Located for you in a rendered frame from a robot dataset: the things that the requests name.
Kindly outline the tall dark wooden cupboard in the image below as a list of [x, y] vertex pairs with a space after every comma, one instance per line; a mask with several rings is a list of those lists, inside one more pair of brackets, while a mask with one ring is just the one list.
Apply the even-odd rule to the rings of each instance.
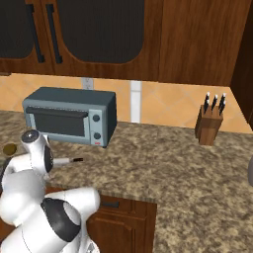
[[253, 130], [253, 0], [251, 1], [230, 89]]

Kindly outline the plain wooden cupboard door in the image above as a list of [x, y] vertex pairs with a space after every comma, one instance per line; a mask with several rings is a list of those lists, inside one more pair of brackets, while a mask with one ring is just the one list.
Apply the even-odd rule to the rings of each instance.
[[159, 80], [228, 86], [252, 0], [164, 0]]

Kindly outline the wooden cupboard door, dark glass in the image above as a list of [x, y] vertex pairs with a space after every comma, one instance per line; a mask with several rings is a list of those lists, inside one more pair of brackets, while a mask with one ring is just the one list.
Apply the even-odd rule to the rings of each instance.
[[[54, 73], [63, 76], [158, 79], [163, 0], [41, 0]], [[45, 4], [62, 63], [55, 62]]]
[[[34, 20], [44, 63], [38, 63], [27, 4], [35, 8]], [[41, 0], [0, 0], [0, 72], [54, 73]]]

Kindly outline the olive round object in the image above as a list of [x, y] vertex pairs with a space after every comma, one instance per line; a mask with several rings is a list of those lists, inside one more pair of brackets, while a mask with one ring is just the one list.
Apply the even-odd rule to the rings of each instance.
[[8, 143], [3, 147], [3, 152], [6, 155], [13, 155], [17, 151], [17, 145], [15, 143]]

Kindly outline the white wall socket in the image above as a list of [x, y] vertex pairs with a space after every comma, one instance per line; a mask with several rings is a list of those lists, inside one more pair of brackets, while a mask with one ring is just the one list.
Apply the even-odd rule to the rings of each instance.
[[94, 89], [94, 80], [92, 78], [82, 77], [82, 88], [85, 90], [93, 90]]

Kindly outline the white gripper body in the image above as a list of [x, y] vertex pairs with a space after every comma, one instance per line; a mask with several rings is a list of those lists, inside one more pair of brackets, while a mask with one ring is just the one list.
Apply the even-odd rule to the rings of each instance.
[[66, 165], [71, 162], [71, 158], [53, 158], [53, 165]]

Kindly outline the wooden base cupboard door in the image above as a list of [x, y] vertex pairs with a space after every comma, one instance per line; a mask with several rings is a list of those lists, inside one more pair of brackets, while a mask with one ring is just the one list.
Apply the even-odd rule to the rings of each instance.
[[152, 253], [155, 221], [151, 216], [97, 212], [88, 219], [87, 229], [101, 253]]

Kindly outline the wooden drawer front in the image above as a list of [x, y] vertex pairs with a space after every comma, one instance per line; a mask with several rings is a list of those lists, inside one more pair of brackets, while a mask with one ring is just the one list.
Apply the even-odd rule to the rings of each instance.
[[119, 197], [101, 196], [101, 202], [120, 202], [117, 209], [103, 207], [100, 205], [98, 211], [94, 214], [97, 217], [106, 217], [112, 219], [131, 218], [145, 219], [156, 218], [157, 204], [124, 199]]

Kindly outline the wooden knife block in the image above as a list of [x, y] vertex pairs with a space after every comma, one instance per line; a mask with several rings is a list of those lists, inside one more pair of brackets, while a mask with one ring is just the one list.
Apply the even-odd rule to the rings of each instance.
[[208, 108], [206, 112], [204, 106], [200, 107], [195, 126], [195, 136], [200, 145], [213, 145], [222, 121], [223, 114], [219, 112], [218, 106]]

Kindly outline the grey toaster oven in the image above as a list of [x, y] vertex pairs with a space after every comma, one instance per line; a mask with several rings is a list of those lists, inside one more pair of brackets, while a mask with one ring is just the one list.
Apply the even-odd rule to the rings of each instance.
[[40, 87], [22, 105], [26, 125], [52, 140], [106, 148], [117, 126], [115, 92]]

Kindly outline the grey rounded object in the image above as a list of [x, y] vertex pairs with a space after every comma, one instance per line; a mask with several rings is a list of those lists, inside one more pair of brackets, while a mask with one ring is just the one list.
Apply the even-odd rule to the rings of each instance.
[[249, 161], [247, 172], [249, 185], [253, 187], [253, 156]]

